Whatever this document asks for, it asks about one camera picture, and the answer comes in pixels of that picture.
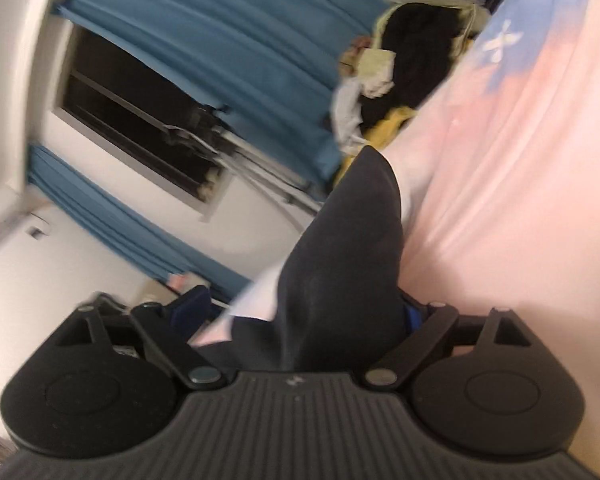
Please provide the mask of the black drawstring pants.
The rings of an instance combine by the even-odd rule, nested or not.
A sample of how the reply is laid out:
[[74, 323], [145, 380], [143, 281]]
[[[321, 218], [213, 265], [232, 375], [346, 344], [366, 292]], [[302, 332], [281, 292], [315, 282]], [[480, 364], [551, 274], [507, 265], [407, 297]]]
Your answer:
[[193, 347], [223, 370], [352, 372], [406, 337], [401, 199], [364, 148], [285, 262], [245, 289]]

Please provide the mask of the pile of clothes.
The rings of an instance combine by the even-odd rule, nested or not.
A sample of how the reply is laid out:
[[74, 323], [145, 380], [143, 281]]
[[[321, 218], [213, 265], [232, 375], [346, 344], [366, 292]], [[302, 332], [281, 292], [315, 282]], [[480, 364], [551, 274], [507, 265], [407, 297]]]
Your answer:
[[484, 0], [386, 0], [372, 33], [339, 61], [330, 122], [341, 154], [341, 179], [367, 145], [381, 151], [482, 32]]

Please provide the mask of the teal curtain left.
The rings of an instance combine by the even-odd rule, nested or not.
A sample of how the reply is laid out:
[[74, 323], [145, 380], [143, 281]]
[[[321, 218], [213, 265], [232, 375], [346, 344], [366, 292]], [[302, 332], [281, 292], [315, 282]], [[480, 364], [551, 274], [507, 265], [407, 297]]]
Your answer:
[[125, 206], [41, 144], [28, 147], [28, 181], [102, 244], [151, 278], [167, 281], [193, 273], [225, 300], [249, 284], [242, 276], [206, 256]]

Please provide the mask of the teal curtain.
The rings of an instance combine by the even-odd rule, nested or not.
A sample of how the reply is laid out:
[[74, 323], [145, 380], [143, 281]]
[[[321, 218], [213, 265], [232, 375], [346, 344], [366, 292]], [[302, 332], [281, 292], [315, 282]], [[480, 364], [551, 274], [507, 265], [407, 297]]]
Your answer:
[[167, 281], [193, 273], [225, 300], [249, 284], [242, 276], [206, 256], [125, 206], [41, 144], [28, 147], [28, 181], [102, 244], [151, 278]]
[[225, 105], [248, 143], [314, 184], [340, 163], [324, 127], [340, 53], [384, 0], [60, 0], [199, 102]]

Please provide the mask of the pastel bed sheet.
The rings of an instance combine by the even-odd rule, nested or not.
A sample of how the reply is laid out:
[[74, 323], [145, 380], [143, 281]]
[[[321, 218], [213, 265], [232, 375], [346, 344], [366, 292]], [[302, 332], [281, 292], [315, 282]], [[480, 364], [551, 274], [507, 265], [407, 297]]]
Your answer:
[[504, 0], [388, 148], [398, 287], [456, 307], [400, 390], [470, 455], [600, 474], [600, 0]]

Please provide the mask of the dark window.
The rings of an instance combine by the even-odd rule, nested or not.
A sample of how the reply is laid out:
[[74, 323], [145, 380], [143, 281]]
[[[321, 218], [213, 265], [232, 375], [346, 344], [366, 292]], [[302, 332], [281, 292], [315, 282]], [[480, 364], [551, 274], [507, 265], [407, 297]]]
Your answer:
[[88, 140], [210, 222], [230, 184], [210, 148], [180, 139], [196, 102], [112, 42], [75, 27], [58, 77], [55, 112]]

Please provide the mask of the teal curtain right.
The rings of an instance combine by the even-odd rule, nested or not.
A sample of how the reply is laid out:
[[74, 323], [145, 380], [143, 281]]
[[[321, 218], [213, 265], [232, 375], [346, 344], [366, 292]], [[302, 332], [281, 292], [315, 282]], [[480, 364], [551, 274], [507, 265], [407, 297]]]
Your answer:
[[324, 127], [340, 53], [384, 0], [60, 0], [199, 102], [225, 105], [248, 143], [314, 184], [340, 163]]

